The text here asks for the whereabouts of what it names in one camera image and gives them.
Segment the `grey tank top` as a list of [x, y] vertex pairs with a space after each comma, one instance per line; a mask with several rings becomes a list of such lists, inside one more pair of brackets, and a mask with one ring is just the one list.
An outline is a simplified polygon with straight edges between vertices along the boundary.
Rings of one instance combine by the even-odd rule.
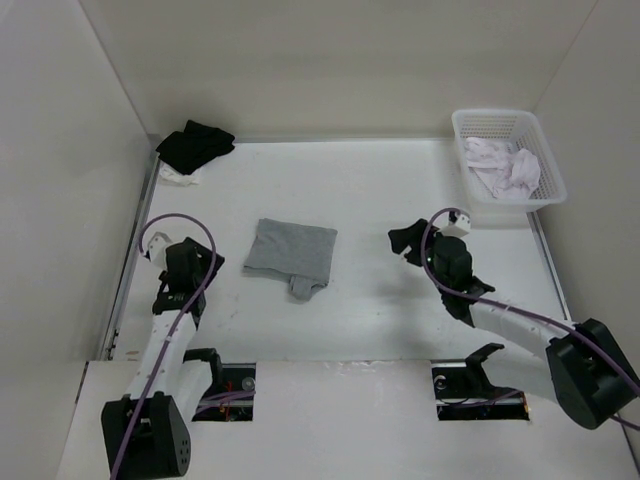
[[330, 281], [335, 229], [262, 218], [243, 269], [286, 280], [290, 295], [309, 301]]

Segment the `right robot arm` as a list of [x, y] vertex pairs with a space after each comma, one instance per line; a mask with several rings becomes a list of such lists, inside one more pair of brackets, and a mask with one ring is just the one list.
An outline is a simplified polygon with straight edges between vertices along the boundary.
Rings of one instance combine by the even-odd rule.
[[[435, 285], [445, 310], [463, 324], [501, 338], [468, 355], [455, 386], [462, 407], [480, 408], [524, 391], [555, 402], [579, 426], [594, 430], [639, 397], [639, 377], [608, 327], [596, 320], [569, 325], [500, 300], [495, 288], [473, 272], [463, 238], [471, 230], [468, 214], [443, 209], [446, 226], [433, 219], [388, 233], [394, 254], [422, 268]], [[510, 341], [540, 359], [503, 368], [496, 355]]]

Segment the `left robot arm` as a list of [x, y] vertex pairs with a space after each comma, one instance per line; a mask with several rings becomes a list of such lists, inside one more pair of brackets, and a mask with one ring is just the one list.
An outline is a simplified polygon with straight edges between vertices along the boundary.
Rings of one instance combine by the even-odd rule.
[[187, 473], [189, 425], [202, 398], [224, 387], [220, 356], [190, 344], [207, 305], [205, 290], [224, 263], [190, 237], [152, 236], [146, 258], [161, 270], [152, 327], [123, 396], [107, 402], [101, 426], [113, 479], [170, 479]]

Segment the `folded white tank top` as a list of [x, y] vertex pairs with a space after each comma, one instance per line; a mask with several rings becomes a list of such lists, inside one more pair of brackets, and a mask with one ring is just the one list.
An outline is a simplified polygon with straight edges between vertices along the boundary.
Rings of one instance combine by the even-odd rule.
[[181, 174], [169, 165], [161, 164], [159, 169], [159, 182], [163, 185], [188, 187], [201, 183], [202, 168], [196, 169], [191, 174]]

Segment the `folded black tank top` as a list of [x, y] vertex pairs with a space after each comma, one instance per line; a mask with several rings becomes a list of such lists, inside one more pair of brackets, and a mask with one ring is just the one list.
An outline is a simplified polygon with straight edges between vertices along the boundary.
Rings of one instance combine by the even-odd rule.
[[191, 175], [217, 157], [235, 149], [236, 137], [220, 128], [188, 120], [156, 148], [159, 159], [181, 175]]

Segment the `pink tank top in basket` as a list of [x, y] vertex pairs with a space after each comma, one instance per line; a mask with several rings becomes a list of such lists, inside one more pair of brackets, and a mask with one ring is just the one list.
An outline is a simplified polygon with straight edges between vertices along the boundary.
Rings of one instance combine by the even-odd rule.
[[464, 140], [464, 158], [498, 200], [526, 200], [539, 187], [539, 160], [527, 149], [511, 153], [506, 143], [468, 137]]

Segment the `white plastic laundry basket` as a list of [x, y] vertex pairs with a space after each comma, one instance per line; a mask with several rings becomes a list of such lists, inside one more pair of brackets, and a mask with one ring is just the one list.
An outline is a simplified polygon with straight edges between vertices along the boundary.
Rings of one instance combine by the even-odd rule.
[[566, 201], [564, 181], [534, 114], [462, 109], [451, 121], [463, 184], [475, 212], [529, 213]]

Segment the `right metal table rail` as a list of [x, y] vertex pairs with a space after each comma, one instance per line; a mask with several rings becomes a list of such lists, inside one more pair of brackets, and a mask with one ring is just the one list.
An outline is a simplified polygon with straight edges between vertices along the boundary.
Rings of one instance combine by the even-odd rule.
[[546, 275], [553, 286], [553, 290], [557, 298], [557, 303], [560, 305], [560, 308], [562, 310], [562, 317], [565, 321], [571, 322], [572, 321], [571, 312], [566, 301], [564, 290], [561, 285], [558, 271], [557, 271], [545, 232], [543, 230], [539, 215], [536, 212], [530, 212], [527, 214], [527, 219], [528, 219], [532, 234], [534, 236], [537, 249], [539, 251], [540, 256], [543, 259]]

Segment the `metal table rail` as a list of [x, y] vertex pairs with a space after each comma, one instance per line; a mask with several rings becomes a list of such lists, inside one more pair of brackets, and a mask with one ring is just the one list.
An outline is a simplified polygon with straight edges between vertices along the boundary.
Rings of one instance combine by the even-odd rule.
[[162, 138], [159, 134], [148, 134], [147, 139], [150, 144], [150, 150], [148, 158], [144, 162], [145, 175], [138, 203], [136, 205], [135, 215], [133, 217], [124, 261], [118, 277], [117, 288], [115, 290], [111, 307], [108, 310], [108, 316], [103, 321], [100, 342], [95, 353], [95, 360], [103, 361], [112, 359], [112, 352], [119, 336], [121, 317], [127, 301], [128, 292], [137, 262], [137, 245], [139, 235], [143, 226], [146, 224], [158, 177], [159, 159], [157, 157], [156, 148], [160, 144]]
[[530, 212], [527, 214], [527, 219], [528, 219], [532, 234], [534, 236], [537, 249], [539, 251], [540, 256], [543, 259], [546, 275], [553, 286], [553, 290], [557, 298], [557, 303], [560, 305], [560, 308], [562, 310], [562, 317], [565, 321], [571, 322], [572, 321], [571, 312], [566, 301], [564, 290], [561, 285], [558, 271], [557, 271], [545, 232], [543, 230], [539, 215], [536, 212]]

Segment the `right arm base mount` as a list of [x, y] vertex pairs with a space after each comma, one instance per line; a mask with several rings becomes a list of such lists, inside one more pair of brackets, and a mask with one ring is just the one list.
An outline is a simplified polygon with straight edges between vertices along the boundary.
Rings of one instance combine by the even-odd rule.
[[464, 359], [436, 360], [431, 364], [436, 415], [439, 421], [528, 421], [523, 392], [494, 386], [484, 363], [504, 346], [489, 343]]

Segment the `left metal table rail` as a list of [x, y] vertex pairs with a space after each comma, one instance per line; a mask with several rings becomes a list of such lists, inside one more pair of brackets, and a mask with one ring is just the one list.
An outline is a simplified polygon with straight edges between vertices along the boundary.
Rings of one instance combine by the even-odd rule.
[[150, 150], [148, 158], [144, 162], [145, 175], [138, 203], [136, 205], [135, 215], [133, 217], [124, 261], [118, 277], [117, 288], [115, 290], [111, 307], [108, 310], [108, 316], [103, 321], [100, 342], [95, 353], [95, 360], [103, 361], [112, 359], [112, 352], [119, 336], [121, 317], [127, 301], [128, 292], [137, 262], [137, 245], [139, 235], [143, 226], [146, 224], [158, 177], [159, 159], [157, 157], [156, 148], [160, 144], [162, 138], [159, 134], [148, 134], [147, 139], [150, 144]]

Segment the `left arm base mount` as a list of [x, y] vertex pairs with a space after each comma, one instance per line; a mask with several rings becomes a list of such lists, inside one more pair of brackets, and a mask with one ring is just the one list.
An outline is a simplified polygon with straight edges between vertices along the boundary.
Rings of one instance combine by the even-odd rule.
[[206, 363], [212, 376], [211, 385], [196, 407], [194, 422], [253, 420], [257, 375], [255, 363], [223, 363], [214, 348], [187, 350], [184, 361]]

